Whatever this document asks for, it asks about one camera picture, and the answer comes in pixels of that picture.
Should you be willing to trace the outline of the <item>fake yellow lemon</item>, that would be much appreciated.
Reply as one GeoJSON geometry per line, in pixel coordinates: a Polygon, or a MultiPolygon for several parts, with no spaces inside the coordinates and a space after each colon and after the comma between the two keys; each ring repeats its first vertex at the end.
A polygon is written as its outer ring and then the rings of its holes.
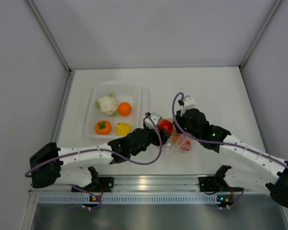
{"type": "Polygon", "coordinates": [[[116,133],[119,136],[125,136],[131,133],[131,126],[127,123],[118,123],[116,126],[116,133]]]}

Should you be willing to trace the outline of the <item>fake orange fruit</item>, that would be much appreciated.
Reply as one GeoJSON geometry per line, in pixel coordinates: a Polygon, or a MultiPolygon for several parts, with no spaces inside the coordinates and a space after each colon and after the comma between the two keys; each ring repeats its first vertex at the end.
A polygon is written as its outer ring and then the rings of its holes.
{"type": "Polygon", "coordinates": [[[128,102],[122,102],[117,110],[121,116],[128,116],[132,112],[132,106],[128,102]]]}

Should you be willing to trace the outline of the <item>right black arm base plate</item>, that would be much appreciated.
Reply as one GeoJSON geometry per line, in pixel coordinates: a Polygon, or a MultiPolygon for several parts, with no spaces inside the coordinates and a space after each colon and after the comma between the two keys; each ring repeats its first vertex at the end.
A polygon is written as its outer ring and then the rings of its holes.
{"type": "Polygon", "coordinates": [[[207,194],[215,194],[220,191],[220,183],[213,176],[199,177],[200,191],[207,194]]]}

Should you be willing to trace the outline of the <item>clear zip top bag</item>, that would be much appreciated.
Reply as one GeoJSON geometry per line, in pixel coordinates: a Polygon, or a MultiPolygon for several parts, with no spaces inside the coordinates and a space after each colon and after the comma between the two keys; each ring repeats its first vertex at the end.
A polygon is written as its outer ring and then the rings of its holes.
{"type": "Polygon", "coordinates": [[[164,151],[181,151],[187,152],[192,149],[191,139],[186,137],[184,134],[180,134],[176,131],[176,128],[173,124],[173,119],[163,119],[161,127],[165,128],[166,131],[171,134],[170,138],[165,144],[164,151]]]}

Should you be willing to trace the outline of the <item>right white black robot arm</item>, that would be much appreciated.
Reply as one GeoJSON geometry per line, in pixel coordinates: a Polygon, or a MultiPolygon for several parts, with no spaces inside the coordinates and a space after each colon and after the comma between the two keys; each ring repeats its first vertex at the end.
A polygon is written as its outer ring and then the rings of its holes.
{"type": "Polygon", "coordinates": [[[198,141],[205,149],[236,160],[251,170],[243,172],[229,165],[221,166],[214,178],[219,190],[240,187],[265,193],[288,208],[288,160],[259,151],[228,130],[209,124],[196,108],[181,109],[172,115],[174,126],[180,133],[198,141]]]}

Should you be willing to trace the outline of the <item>fake orange bell pepper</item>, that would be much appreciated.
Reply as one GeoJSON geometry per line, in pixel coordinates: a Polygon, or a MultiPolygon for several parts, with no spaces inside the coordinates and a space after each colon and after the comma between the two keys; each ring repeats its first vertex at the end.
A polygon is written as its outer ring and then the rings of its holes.
{"type": "Polygon", "coordinates": [[[102,120],[96,123],[95,131],[99,135],[108,135],[112,130],[112,126],[109,121],[102,120]]]}

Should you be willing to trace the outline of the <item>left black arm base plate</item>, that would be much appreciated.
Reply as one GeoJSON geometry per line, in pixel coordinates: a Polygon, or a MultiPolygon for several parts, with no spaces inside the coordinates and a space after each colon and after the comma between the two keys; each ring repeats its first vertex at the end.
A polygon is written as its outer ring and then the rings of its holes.
{"type": "Polygon", "coordinates": [[[114,186],[114,177],[99,177],[97,182],[92,182],[84,188],[81,188],[84,192],[100,193],[106,192],[111,193],[114,186]]]}

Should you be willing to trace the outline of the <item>fake red tomato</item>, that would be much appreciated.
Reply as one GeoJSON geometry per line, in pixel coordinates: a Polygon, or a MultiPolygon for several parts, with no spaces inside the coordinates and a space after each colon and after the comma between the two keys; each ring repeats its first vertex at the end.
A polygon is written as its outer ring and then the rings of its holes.
{"type": "Polygon", "coordinates": [[[173,132],[173,124],[166,119],[162,119],[157,127],[158,130],[164,129],[169,134],[172,134],[173,132]]]}

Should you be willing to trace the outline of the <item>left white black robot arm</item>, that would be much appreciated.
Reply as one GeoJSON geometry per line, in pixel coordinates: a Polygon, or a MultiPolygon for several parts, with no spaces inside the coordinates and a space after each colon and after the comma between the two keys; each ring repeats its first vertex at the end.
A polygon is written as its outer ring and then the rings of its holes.
{"type": "Polygon", "coordinates": [[[55,142],[43,146],[29,160],[33,188],[45,188],[53,184],[71,184],[87,191],[98,188],[98,173],[94,165],[130,162],[133,156],[144,152],[150,145],[163,147],[167,142],[165,129],[137,128],[126,136],[108,143],[87,148],[60,148],[55,142]]]}

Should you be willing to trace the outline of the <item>fake white cauliflower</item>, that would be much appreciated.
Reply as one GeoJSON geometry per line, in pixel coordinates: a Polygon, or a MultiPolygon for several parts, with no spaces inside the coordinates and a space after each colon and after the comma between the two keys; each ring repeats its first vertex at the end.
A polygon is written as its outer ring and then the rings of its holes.
{"type": "Polygon", "coordinates": [[[113,93],[96,100],[95,107],[108,116],[116,116],[118,114],[118,106],[113,93]]]}

